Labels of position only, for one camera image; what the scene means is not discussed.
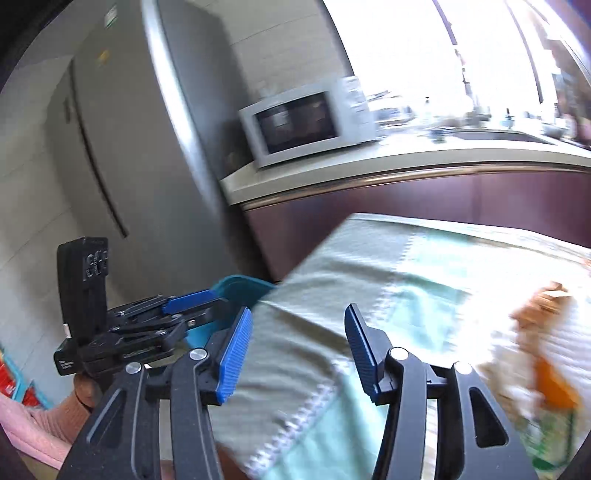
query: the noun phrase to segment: microwave window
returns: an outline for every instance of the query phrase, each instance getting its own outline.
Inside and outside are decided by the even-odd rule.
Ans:
[[[255,117],[270,154],[337,137],[324,93],[274,106]]]

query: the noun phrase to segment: stainless steel refrigerator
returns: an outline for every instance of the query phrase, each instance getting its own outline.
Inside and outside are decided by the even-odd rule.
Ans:
[[[70,63],[47,138],[83,234],[109,238],[127,300],[268,277],[218,183],[252,160],[247,104],[220,19],[184,0],[117,2]]]

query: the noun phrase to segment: dark wood cabinet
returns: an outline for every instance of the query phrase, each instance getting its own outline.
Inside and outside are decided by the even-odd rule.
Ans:
[[[475,223],[531,230],[591,247],[591,174],[549,171],[476,176]]]
[[[474,221],[474,176],[388,183],[325,193],[246,212],[271,275],[280,280],[351,213]]]
[[[275,280],[351,213],[522,228],[591,247],[591,174],[544,171],[410,180],[324,193],[246,212]]]

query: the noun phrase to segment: metal screw head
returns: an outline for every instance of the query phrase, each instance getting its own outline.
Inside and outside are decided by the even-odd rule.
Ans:
[[[205,357],[207,357],[207,350],[203,348],[196,348],[195,350],[191,350],[189,352],[189,357],[191,357],[191,360],[203,360]]]
[[[468,362],[459,361],[453,364],[453,366],[459,374],[469,375],[472,373],[472,366]]]
[[[390,356],[396,360],[406,360],[408,358],[408,351],[397,346],[390,350]]]
[[[125,365],[125,371],[130,375],[136,374],[140,370],[142,370],[142,365],[139,362],[131,362]]]

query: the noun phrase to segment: window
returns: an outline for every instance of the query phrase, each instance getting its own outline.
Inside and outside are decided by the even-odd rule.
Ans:
[[[532,2],[539,3],[324,0],[369,98],[388,91],[419,112],[428,97],[435,116],[463,116],[476,106],[493,120],[509,109],[517,118],[553,123],[568,115],[557,106],[569,102],[565,85],[576,83],[570,102],[580,123],[588,122],[588,78],[571,68],[576,62],[562,39],[548,41],[548,31],[557,33]],[[557,58],[561,49],[565,58]]]

